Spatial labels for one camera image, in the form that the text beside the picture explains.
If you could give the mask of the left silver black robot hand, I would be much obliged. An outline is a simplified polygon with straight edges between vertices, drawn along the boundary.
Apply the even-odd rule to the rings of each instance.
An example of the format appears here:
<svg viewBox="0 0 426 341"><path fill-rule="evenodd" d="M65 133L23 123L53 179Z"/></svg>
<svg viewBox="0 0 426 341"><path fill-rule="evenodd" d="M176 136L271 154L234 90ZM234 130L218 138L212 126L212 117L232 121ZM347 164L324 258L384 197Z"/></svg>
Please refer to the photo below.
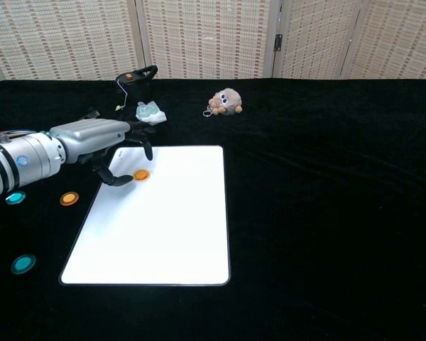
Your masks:
<svg viewBox="0 0 426 341"><path fill-rule="evenodd" d="M105 155L109 149L128 141L142 146L151 161L153 150L146 134L152 132L147 123L90 118L55 126L50 129L50 136L63 145L66 163L89 163L104 184L120 187L131 182L133 176L114 176L104 162Z"/></svg>

